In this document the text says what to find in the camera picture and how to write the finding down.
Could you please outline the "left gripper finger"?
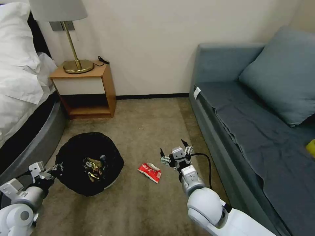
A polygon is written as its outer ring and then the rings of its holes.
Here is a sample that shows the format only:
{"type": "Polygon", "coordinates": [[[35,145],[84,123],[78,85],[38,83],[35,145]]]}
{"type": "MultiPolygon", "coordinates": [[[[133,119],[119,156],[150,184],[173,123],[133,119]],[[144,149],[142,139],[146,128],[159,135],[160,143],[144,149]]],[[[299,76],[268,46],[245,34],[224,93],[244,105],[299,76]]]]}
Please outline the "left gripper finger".
{"type": "Polygon", "coordinates": [[[63,163],[56,164],[53,167],[50,167],[49,169],[44,171],[44,179],[59,178],[63,175],[63,170],[63,163]]]}

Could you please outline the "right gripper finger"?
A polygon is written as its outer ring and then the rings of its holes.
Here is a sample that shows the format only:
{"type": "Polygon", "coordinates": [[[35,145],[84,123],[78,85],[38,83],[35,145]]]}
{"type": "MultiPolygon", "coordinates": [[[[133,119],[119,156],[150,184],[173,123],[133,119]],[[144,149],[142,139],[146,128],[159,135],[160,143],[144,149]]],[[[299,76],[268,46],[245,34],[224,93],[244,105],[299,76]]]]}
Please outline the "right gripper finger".
{"type": "Polygon", "coordinates": [[[189,145],[186,141],[184,141],[183,139],[181,139],[184,147],[185,147],[185,157],[187,160],[190,160],[191,159],[191,155],[193,153],[193,146],[192,145],[189,145]]]}
{"type": "Polygon", "coordinates": [[[165,155],[162,148],[160,148],[160,161],[161,163],[170,166],[171,163],[171,159],[169,157],[169,155],[165,155]]]}

